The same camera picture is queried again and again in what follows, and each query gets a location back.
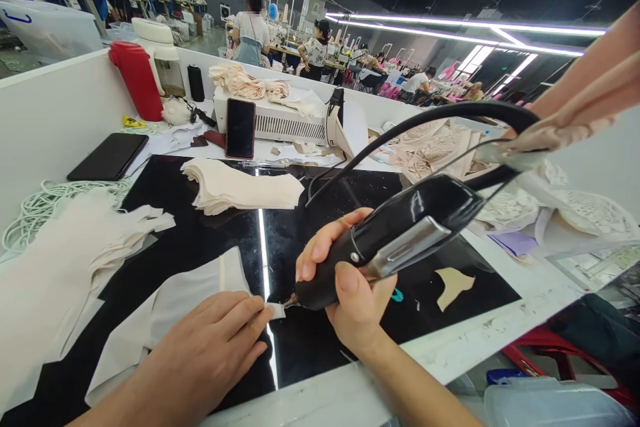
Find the purple fabric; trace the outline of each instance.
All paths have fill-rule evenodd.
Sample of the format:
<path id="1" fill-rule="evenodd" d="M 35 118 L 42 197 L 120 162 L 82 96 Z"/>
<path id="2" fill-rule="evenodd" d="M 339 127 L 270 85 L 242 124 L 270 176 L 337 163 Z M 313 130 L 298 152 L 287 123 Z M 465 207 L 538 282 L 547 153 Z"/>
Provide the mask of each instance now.
<path id="1" fill-rule="evenodd" d="M 538 246 L 535 238 L 521 232 L 510 232 L 489 236 L 496 244 L 511 252 L 516 257 L 521 257 L 533 251 Z"/>

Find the white bin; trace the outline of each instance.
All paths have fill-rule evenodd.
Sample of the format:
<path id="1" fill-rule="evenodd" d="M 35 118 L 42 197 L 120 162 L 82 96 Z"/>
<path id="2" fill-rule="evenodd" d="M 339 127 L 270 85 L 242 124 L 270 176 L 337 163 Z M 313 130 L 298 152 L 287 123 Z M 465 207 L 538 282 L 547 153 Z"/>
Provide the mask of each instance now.
<path id="1" fill-rule="evenodd" d="M 66 60 L 103 48 L 90 13 L 53 3 L 0 1 L 0 18 L 29 49 L 45 62 Z"/>

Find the black tablet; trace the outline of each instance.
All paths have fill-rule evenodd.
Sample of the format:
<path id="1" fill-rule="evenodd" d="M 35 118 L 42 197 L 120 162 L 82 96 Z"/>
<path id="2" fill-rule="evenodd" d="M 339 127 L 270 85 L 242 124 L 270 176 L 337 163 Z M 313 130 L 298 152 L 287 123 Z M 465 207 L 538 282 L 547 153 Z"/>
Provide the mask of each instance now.
<path id="1" fill-rule="evenodd" d="M 148 141 L 148 135 L 112 133 L 67 175 L 67 180 L 120 180 Z"/>

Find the vent grille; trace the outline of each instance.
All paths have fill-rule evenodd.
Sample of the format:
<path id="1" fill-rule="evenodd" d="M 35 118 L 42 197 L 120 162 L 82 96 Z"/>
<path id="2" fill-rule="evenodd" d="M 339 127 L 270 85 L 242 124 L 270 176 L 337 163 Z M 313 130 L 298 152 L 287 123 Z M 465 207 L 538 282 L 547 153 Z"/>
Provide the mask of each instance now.
<path id="1" fill-rule="evenodd" d="M 307 137 L 318 140 L 325 138 L 325 126 L 317 123 L 281 119 L 276 117 L 256 117 L 255 129 L 265 133 L 291 135 L 293 137 Z"/>

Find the black thermos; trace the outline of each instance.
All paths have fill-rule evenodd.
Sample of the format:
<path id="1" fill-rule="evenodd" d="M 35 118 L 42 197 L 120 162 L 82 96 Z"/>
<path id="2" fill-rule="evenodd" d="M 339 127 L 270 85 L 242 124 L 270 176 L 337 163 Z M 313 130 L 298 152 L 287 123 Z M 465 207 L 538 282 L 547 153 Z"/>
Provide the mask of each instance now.
<path id="1" fill-rule="evenodd" d="M 205 88 L 202 84 L 202 73 L 197 65 L 189 65 L 187 67 L 189 75 L 189 88 L 191 88 L 191 98 L 193 101 L 205 100 Z"/>

